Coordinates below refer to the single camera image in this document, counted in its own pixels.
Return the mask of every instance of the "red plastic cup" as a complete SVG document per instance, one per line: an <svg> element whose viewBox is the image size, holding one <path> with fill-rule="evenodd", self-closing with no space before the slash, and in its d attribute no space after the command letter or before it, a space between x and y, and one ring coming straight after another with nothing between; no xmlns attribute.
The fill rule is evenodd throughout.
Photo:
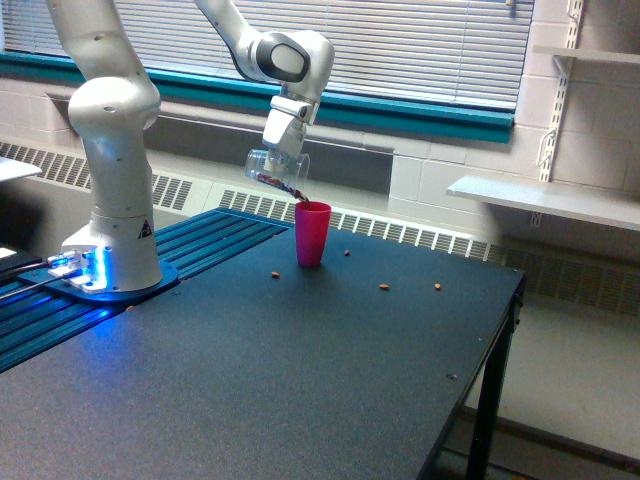
<svg viewBox="0 0 640 480"><path fill-rule="evenodd" d="M318 267L329 232L331 206L320 202L296 205L296 252L302 267Z"/></svg>

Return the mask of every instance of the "teal window frame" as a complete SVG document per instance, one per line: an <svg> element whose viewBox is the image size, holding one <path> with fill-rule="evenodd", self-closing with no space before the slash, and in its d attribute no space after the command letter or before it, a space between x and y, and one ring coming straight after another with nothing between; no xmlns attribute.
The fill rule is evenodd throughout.
<svg viewBox="0 0 640 480"><path fill-rule="evenodd" d="M243 80L153 68L147 69L147 72L163 97L216 107L269 110L271 97L279 92L275 85ZM31 53L0 52L0 75L78 85L84 82L78 67L70 58ZM509 143L514 114L325 92L318 120L339 124L342 128L375 128L390 134L408 132Z"/></svg>

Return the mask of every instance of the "white shelf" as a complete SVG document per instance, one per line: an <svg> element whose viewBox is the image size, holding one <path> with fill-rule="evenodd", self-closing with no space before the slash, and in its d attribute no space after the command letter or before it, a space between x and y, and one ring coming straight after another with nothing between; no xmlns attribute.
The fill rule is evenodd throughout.
<svg viewBox="0 0 640 480"><path fill-rule="evenodd" d="M467 175L448 195L640 231L640 198L501 174Z"/></svg>
<svg viewBox="0 0 640 480"><path fill-rule="evenodd" d="M640 55L633 53L605 52L602 50L586 50L580 48L543 47L535 45L534 53L546 53L557 57L577 58L591 62L626 63L640 65Z"/></svg>
<svg viewBox="0 0 640 480"><path fill-rule="evenodd" d="M42 173L38 167L0 157L0 182Z"/></svg>

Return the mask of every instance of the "window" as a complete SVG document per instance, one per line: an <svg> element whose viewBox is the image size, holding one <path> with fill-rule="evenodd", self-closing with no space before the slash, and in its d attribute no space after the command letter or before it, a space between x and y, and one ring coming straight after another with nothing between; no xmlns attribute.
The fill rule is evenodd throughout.
<svg viewBox="0 0 640 480"><path fill-rule="evenodd" d="M256 28L336 47L328 90L514 110L533 0L236 0ZM116 0L147 67L240 78L193 0ZM64 55L45 0L3 0L6 48Z"/></svg>

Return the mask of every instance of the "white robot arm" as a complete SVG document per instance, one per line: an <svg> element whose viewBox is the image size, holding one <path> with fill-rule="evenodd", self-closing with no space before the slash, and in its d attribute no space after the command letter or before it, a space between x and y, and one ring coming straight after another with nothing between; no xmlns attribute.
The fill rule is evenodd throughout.
<svg viewBox="0 0 640 480"><path fill-rule="evenodd" d="M63 243L86 275L86 293L126 292L162 279L153 235L151 168L142 133L160 111L151 83L122 28L113 0L47 0L65 51L87 82L69 118L83 140L95 202L90 223ZM62 276L71 266L51 271Z"/></svg>
<svg viewBox="0 0 640 480"><path fill-rule="evenodd" d="M260 33L251 27L232 0L196 0L196 4L225 41L237 70L255 81L278 81L280 95L262 137L269 149L297 158L313 125L320 97L333 67L334 48L313 31Z"/></svg>

